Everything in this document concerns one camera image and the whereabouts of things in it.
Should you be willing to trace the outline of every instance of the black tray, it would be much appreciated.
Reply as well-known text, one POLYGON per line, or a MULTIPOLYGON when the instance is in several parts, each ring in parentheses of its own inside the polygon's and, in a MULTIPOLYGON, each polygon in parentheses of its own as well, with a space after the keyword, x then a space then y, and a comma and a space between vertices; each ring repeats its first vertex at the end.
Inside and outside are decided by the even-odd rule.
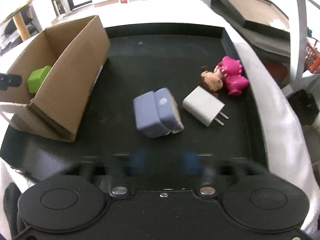
POLYGON ((66 143, 9 127, 0 157, 35 182, 73 167, 82 157, 144 153, 147 177, 138 188, 191 188, 187 176, 173 174, 181 154, 196 153, 213 161, 244 158, 267 167, 264 137, 251 87, 239 97, 223 88, 219 100, 229 117, 225 125, 205 127, 182 109, 183 99, 199 85, 200 67, 213 70, 225 55, 239 56, 221 27, 151 23, 106 28, 111 41, 108 61, 84 111, 76 141, 66 143), (168 87, 175 97, 185 130, 157 139, 135 127, 132 100, 168 87))

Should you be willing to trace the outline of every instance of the metal prong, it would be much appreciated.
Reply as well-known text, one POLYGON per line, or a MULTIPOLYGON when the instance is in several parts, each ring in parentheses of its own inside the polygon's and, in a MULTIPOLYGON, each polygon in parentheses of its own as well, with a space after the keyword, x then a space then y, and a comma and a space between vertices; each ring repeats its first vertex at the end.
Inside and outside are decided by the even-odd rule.
POLYGON ((219 114, 221 114, 225 119, 229 119, 229 117, 227 117, 223 112, 219 112, 219 114))
POLYGON ((221 122, 218 118, 215 118, 214 120, 217 121, 219 124, 224 125, 224 123, 221 122))

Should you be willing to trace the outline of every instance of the orange basket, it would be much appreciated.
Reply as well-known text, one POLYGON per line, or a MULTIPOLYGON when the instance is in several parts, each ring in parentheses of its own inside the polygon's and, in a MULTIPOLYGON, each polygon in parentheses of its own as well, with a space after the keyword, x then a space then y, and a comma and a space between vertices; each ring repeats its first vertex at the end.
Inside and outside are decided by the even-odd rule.
POLYGON ((320 73, 320 53, 317 50, 318 42, 315 38, 308 37, 307 39, 307 55, 304 66, 311 73, 320 73))

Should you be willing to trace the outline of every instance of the white charger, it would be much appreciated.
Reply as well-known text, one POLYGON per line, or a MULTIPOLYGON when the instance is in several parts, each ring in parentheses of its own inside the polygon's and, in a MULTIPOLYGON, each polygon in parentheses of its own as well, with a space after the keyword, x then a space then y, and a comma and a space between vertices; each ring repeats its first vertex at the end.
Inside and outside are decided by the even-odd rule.
POLYGON ((225 119, 229 119, 225 114, 220 112, 224 107, 224 103, 200 86, 183 100, 182 107, 206 127, 208 127, 213 120, 224 125, 224 123, 217 118, 218 114, 221 114, 225 119))

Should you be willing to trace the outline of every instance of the doll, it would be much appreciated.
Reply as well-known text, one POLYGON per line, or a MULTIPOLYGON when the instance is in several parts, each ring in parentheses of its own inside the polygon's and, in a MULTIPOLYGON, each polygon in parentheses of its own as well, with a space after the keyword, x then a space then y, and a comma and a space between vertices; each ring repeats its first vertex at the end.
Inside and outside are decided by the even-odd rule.
POLYGON ((223 87, 223 82, 221 78, 210 71, 207 71, 207 66, 201 67, 202 70, 204 70, 201 73, 201 87, 203 87, 205 90, 207 90, 210 93, 213 93, 215 96, 216 94, 214 92, 218 91, 223 87))
POLYGON ((249 85, 249 81, 241 76, 242 65, 240 64, 240 60, 234 60, 225 56, 213 72, 223 79, 229 90, 229 95, 241 95, 242 90, 249 85))

